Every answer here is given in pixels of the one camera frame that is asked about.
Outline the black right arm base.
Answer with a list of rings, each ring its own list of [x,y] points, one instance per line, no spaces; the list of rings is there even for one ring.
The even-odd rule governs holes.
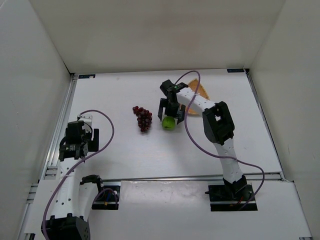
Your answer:
[[[211,212],[252,212],[258,210],[251,184],[235,195],[232,195],[225,185],[209,185],[205,194],[209,196]]]

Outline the green fake apple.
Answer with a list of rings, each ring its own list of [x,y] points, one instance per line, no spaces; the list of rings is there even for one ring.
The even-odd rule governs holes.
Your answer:
[[[175,128],[176,126],[176,121],[173,117],[171,116],[165,116],[161,122],[162,128],[164,130],[171,131]]]

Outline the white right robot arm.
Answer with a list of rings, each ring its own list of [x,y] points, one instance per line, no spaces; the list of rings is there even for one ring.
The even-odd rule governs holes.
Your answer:
[[[236,160],[234,150],[235,125],[227,104],[214,102],[196,94],[187,84],[174,85],[169,79],[160,85],[165,98],[160,99],[158,118],[172,117],[177,124],[183,122],[188,109],[194,110],[203,121],[206,138],[213,143],[220,159],[225,187],[236,194],[247,185],[247,180]]]

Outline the red fake grape bunch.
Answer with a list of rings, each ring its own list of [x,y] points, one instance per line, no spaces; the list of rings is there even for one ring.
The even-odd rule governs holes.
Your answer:
[[[148,109],[134,106],[132,108],[133,114],[136,116],[137,125],[142,133],[149,131],[153,121],[153,114]]]

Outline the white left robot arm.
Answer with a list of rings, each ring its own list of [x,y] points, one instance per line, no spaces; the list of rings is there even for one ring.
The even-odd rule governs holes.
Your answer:
[[[89,212],[103,188],[99,175],[85,175],[83,159],[99,150],[99,129],[80,118],[69,122],[59,144],[59,189],[46,208],[42,234],[47,240],[89,240]]]

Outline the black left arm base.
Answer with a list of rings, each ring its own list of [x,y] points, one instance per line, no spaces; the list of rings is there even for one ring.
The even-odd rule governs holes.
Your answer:
[[[109,210],[116,211],[120,205],[120,193],[121,184],[120,182],[108,182],[104,186],[105,190],[98,199],[92,204],[92,210]]]

